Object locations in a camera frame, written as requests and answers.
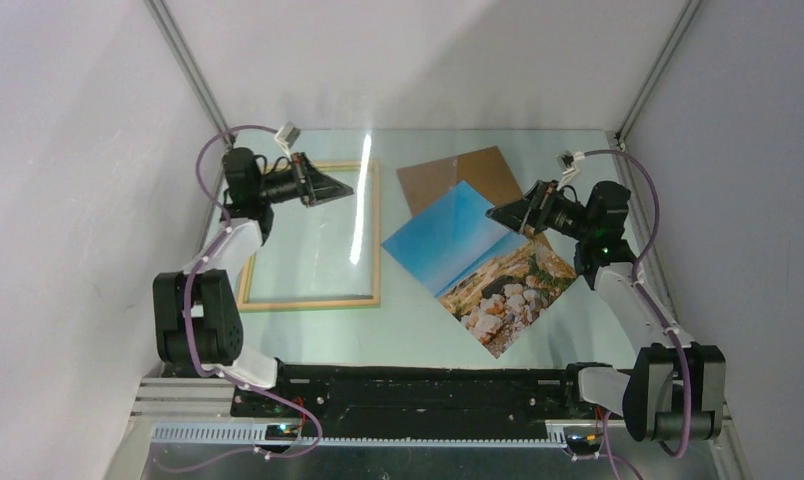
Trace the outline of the seaside landscape photo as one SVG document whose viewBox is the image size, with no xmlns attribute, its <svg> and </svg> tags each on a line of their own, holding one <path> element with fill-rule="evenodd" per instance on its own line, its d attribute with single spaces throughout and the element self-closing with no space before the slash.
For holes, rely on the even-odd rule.
<svg viewBox="0 0 804 480">
<path fill-rule="evenodd" d="M 577 273 L 545 235 L 529 238 L 487 218 L 491 206 L 462 181 L 390 235 L 383 248 L 499 358 Z"/>
</svg>

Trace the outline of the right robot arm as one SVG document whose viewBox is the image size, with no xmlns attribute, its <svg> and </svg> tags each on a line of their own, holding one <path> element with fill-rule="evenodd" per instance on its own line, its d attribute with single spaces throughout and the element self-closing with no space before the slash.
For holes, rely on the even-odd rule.
<svg viewBox="0 0 804 480">
<path fill-rule="evenodd" d="M 603 364 L 570 365 L 572 383 L 559 392 L 566 414 L 584 418 L 600 406 L 621 417 L 636 441 L 715 439 L 724 418 L 725 357 L 718 347 L 696 342 L 641 279 L 624 238 L 630 197 L 625 186 L 601 181 L 581 203 L 557 181 L 539 181 L 486 216 L 516 233 L 554 230 L 574 239 L 576 272 L 608 305 L 636 353 L 628 373 Z"/>
</svg>

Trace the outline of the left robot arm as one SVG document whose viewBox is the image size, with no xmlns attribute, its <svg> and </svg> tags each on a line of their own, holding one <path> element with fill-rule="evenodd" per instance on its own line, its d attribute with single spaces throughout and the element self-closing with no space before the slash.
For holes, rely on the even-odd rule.
<svg viewBox="0 0 804 480">
<path fill-rule="evenodd" d="M 278 363 L 245 346 L 233 285 L 246 262 L 267 241 L 276 204 L 297 200 L 316 207 L 353 195 L 353 189 L 314 166 L 302 152 L 283 169 L 265 172 L 260 155 L 244 147 L 222 159 L 226 190 L 219 229 L 180 271 L 158 274 L 152 284 L 156 348 L 168 364 L 189 366 L 201 377 L 224 378 L 258 388 L 256 404 L 282 416 L 293 388 L 277 378 Z"/>
</svg>

